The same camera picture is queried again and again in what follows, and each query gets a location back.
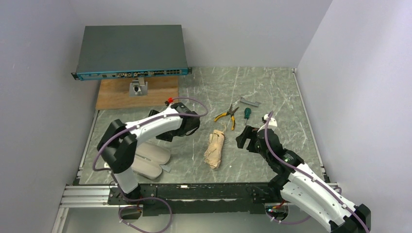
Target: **robotic arm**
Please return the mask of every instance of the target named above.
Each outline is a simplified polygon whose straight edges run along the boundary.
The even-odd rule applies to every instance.
[[[103,149],[101,155],[129,199],[137,199],[140,196],[140,186],[131,168],[136,148],[154,137],[171,142],[175,136],[191,135],[200,126],[201,115],[197,115],[180,102],[168,104],[165,111],[160,113],[152,110],[149,117],[142,120],[126,123],[119,119],[114,120],[97,146],[97,150],[100,150],[116,134],[125,131],[119,137],[115,137]]]
[[[267,147],[265,125],[260,128],[246,126],[242,134],[236,138],[236,142],[238,148],[243,148],[246,139],[250,139],[246,149],[259,153],[277,173],[268,184],[270,194],[297,205],[329,232],[364,233],[363,226],[351,212],[355,213],[370,229],[370,210],[363,204],[356,206],[335,192],[309,168],[308,164],[305,164],[301,157],[283,148],[279,137],[274,133],[277,127],[274,118],[269,119],[269,116],[265,115],[262,120],[267,123],[267,141],[270,148],[284,163],[276,159]],[[333,195],[340,198],[340,201],[337,201]]]

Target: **marble tabletop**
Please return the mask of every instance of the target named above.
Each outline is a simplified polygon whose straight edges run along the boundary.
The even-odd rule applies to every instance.
[[[267,67],[195,67],[193,73],[179,77],[179,95],[189,96],[202,101],[209,114],[201,118],[200,128],[191,136],[175,137],[172,142],[151,139],[150,141],[171,150],[168,162],[171,171],[163,173],[155,180],[138,174],[140,183],[233,183],[268,182],[276,174],[263,158],[246,149],[238,149],[235,138],[244,129],[243,111],[252,109],[248,125],[260,127],[264,114],[274,111],[278,123],[275,133],[279,135],[284,147],[295,151],[312,170],[321,176],[321,167],[315,144],[309,129],[308,120],[290,68]],[[260,102],[259,107],[240,103],[244,97],[249,101]],[[197,113],[204,110],[189,100],[182,102]],[[230,130],[229,117],[213,119],[226,112],[233,103],[239,107],[235,113],[236,128]],[[143,107],[132,109],[101,110],[86,153],[80,184],[108,184],[112,181],[107,171],[94,172],[91,169],[96,156],[96,146],[111,121],[136,121],[148,116],[151,109],[162,111],[165,107]],[[207,149],[209,134],[222,130],[220,122],[228,125],[222,149],[222,163],[218,169],[211,169],[204,162],[203,154]],[[97,167],[102,167],[99,159]]]

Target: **pliers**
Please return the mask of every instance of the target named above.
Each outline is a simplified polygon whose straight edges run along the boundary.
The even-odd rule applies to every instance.
[[[219,116],[215,117],[215,122],[224,116],[230,115],[230,118],[232,119],[233,125],[232,125],[232,130],[235,130],[235,112],[239,109],[239,107],[235,108],[235,110],[232,110],[232,104],[230,104],[230,108],[227,112],[220,114]]]

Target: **screwdriver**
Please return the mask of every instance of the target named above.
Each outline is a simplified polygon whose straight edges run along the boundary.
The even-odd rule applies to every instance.
[[[250,108],[245,108],[245,125],[247,124],[247,119],[249,119],[250,113],[252,112],[252,110]]]

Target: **wooden block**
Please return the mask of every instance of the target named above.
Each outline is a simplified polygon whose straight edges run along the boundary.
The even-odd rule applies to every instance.
[[[100,83],[96,109],[119,109],[161,106],[170,97],[178,96],[177,76],[149,77],[146,96],[129,96],[133,78],[106,79]]]

